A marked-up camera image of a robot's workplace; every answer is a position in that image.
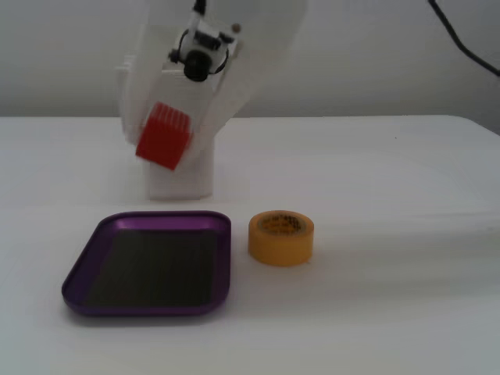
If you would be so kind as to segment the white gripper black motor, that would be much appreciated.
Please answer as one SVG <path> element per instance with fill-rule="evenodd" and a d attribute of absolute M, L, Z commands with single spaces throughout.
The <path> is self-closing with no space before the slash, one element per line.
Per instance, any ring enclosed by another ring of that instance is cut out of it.
<path fill-rule="evenodd" d="M 212 146 L 217 96 L 250 95 L 249 43 L 237 36 L 246 15 L 150 15 L 136 54 L 116 68 L 118 109 L 136 145 L 155 87 L 155 155 L 200 156 Z"/>

